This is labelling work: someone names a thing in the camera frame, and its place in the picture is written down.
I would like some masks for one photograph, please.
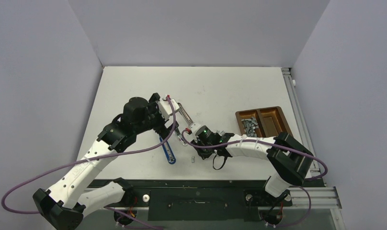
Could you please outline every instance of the white knob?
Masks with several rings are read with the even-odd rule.
[[[144,202],[148,202],[149,200],[150,200],[150,196],[147,195],[147,194],[145,194],[145,195],[143,196],[143,201],[144,201]]]

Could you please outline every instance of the robotic arm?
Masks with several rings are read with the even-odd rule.
[[[83,193],[102,169],[116,157],[92,161],[89,158],[112,154],[115,151],[124,152],[136,141],[138,134],[151,129],[165,139],[171,131],[171,127],[165,127],[165,123],[172,115],[171,104],[175,112],[180,110],[180,106],[174,99],[170,99],[170,103],[165,99],[160,100],[157,93],[153,94],[149,101],[140,97],[131,98],[125,104],[123,113],[116,116],[110,124],[103,128],[84,155],[82,159],[86,159],[87,162],[75,165],[47,190],[38,189],[34,193],[33,200],[40,214],[57,230],[73,230],[80,224],[83,217],[106,205],[117,202],[128,204],[134,197],[133,188],[122,178],[115,179],[94,191]],[[215,153],[225,157],[225,161],[228,157],[236,156],[270,161],[277,173],[266,183],[265,191],[273,197],[279,197],[291,185],[301,185],[312,163],[309,158],[292,153],[285,155],[278,148],[249,142],[249,140],[257,141],[257,138],[232,133],[213,133],[206,126],[198,123],[191,123],[187,130],[193,134],[194,140],[191,145],[203,159]],[[260,140],[284,145],[312,155],[287,133]],[[217,147],[217,145],[232,141],[240,142]]]

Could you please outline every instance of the white wall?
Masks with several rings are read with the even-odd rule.
[[[295,63],[329,0],[69,0],[102,63]]]
[[[65,0],[0,1],[0,199],[14,185],[75,160],[101,67]],[[36,210],[32,195],[63,172],[8,197]],[[0,230],[50,229],[40,215],[0,206]]]
[[[331,0],[292,74],[346,226],[387,229],[387,0]]]

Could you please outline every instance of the pile of metal parts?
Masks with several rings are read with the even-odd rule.
[[[255,117],[251,117],[251,119],[242,119],[241,122],[243,123],[244,132],[248,137],[256,138],[257,133],[256,129],[258,128],[258,123]]]

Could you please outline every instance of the black strap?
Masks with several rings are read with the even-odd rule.
[[[223,159],[223,164],[222,164],[222,166],[221,166],[220,168],[218,168],[218,169],[215,168],[215,158],[216,158],[216,157],[217,157],[217,155],[215,155],[215,157],[213,158],[213,164],[212,164],[212,167],[213,167],[214,170],[222,169],[223,166],[225,166],[228,157],[225,157],[225,158]]]

